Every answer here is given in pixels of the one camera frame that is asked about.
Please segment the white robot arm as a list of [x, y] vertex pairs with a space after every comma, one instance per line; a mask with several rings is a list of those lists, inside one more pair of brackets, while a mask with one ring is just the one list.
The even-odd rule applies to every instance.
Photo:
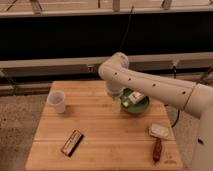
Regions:
[[213, 171], [213, 87], [129, 69], [129, 59], [115, 53], [98, 68], [111, 96], [124, 88], [143, 93], [200, 120], [191, 171]]

